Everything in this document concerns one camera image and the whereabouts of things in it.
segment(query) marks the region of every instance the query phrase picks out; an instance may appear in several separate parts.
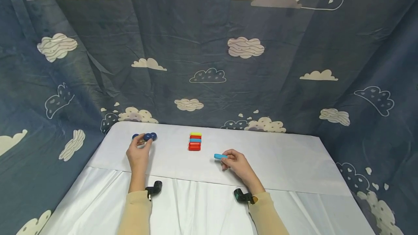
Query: blue ball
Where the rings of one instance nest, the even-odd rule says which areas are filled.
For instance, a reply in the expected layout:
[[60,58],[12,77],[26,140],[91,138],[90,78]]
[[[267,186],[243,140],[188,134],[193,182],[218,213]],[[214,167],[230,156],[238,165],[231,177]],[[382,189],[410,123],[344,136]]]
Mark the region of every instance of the blue ball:
[[144,135],[144,141],[148,141],[149,139],[152,139],[151,133],[146,133]]
[[151,138],[153,141],[155,141],[157,139],[157,134],[156,133],[151,133]]

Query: black clamp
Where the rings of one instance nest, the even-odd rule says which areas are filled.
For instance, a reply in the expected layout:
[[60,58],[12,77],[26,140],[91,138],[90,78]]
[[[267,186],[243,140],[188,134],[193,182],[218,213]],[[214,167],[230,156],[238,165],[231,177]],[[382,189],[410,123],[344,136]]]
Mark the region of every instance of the black clamp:
[[161,181],[154,182],[154,186],[146,187],[145,190],[148,191],[148,200],[151,201],[151,196],[160,193],[162,188],[163,183]]
[[234,191],[234,197],[238,202],[247,202],[250,204],[254,204],[254,199],[251,192],[244,194],[242,193],[241,189],[236,189]]

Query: blue block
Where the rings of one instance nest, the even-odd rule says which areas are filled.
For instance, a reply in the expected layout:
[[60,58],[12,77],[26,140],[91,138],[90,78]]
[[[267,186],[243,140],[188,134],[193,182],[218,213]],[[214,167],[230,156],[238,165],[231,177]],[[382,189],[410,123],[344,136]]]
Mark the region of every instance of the blue block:
[[222,159],[222,158],[228,158],[228,156],[226,156],[226,155],[223,155],[223,154],[217,154],[217,153],[215,153],[215,155],[213,156],[215,159]]

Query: hand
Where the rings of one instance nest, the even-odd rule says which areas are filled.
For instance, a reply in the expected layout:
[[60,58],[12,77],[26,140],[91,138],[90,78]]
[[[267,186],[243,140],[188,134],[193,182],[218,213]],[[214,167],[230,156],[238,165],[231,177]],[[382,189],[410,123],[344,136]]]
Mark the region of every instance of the hand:
[[[145,175],[145,172],[148,167],[149,148],[151,148],[152,139],[149,139],[148,142],[145,144],[143,137],[144,134],[136,136],[132,140],[128,150],[126,151],[126,156],[128,157],[132,174],[140,173]],[[138,145],[143,144],[145,144],[143,148],[137,147]]]
[[228,158],[222,158],[222,170],[225,171],[231,168],[242,179],[242,182],[244,182],[253,195],[266,191],[248,163],[247,158],[242,153],[231,149],[225,151],[223,155],[227,155]]

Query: dark blue curtain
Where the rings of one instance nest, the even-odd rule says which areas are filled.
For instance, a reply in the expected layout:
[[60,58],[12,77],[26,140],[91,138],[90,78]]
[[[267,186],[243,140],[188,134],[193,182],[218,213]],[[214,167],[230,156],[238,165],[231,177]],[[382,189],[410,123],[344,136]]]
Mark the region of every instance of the dark blue curtain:
[[1,234],[39,232],[122,120],[319,136],[376,234],[418,230],[417,0],[0,9]]

